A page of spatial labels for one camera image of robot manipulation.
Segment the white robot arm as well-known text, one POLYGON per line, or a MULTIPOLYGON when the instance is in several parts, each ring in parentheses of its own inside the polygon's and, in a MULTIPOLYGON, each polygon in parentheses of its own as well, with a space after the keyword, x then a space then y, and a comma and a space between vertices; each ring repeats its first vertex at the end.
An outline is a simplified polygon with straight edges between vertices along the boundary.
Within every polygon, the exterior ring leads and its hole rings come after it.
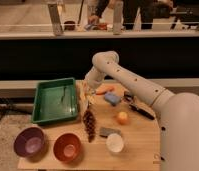
POLYGON ((199 171, 199 95, 173 93, 119 65, 115 51, 98 52, 84 81, 96 90, 106 75, 122 84, 160 117, 160 171, 199 171))

